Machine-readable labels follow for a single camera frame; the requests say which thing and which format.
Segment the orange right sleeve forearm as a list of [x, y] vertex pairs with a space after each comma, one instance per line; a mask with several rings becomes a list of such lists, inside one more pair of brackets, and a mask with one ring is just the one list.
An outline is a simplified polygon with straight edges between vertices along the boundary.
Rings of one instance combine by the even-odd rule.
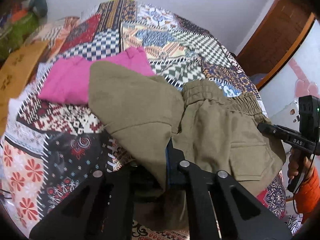
[[317, 169], [314, 168], [312, 176], [300, 186], [295, 194], [297, 211], [303, 215], [302, 224], [311, 216], [319, 202], [319, 197], [319, 176]]

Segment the right hand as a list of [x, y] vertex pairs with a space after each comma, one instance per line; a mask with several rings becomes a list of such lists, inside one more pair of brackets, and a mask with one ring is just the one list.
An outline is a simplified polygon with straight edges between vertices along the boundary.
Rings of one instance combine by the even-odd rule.
[[303, 164], [299, 164], [299, 158], [301, 155], [300, 150], [291, 148], [290, 150], [290, 157], [289, 157], [289, 164], [288, 164], [288, 172], [287, 175], [290, 179], [295, 178], [299, 174], [298, 169], [300, 167], [303, 167], [303, 170], [305, 171], [305, 178], [304, 180], [308, 180], [314, 171], [314, 165], [310, 159], [307, 157], [304, 158]]

